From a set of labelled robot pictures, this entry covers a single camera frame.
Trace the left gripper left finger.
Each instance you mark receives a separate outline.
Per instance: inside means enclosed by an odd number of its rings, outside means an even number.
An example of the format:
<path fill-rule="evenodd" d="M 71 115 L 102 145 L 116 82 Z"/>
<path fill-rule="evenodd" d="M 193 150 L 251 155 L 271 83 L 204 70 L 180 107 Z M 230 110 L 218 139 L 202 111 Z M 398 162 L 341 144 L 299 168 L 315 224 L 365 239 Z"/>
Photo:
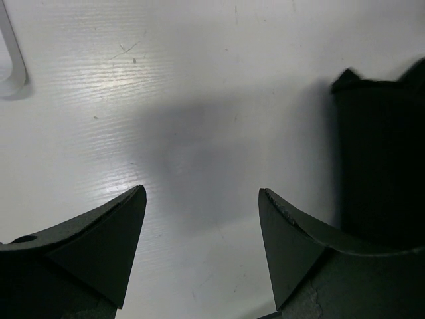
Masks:
<path fill-rule="evenodd" d="M 115 318 L 147 204 L 137 185 L 48 229 L 1 244 L 2 318 Z"/>

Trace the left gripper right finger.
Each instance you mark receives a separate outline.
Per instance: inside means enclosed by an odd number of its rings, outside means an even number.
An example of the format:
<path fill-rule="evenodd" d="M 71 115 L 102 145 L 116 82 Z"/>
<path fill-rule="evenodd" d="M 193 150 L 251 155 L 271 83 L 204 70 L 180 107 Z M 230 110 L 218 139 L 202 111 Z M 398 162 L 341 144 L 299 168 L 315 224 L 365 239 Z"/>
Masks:
<path fill-rule="evenodd" d="M 279 318 L 423 318 L 424 247 L 374 243 L 258 193 Z"/>

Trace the black trousers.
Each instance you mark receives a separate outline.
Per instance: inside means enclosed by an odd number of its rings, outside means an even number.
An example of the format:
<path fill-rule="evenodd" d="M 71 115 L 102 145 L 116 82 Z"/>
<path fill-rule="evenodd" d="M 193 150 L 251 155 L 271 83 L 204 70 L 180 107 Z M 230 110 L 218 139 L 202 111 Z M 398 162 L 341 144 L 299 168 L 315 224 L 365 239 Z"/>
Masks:
<path fill-rule="evenodd" d="M 364 240 L 424 245 L 424 61 L 398 80 L 345 70 L 332 84 L 341 162 L 341 227 Z"/>

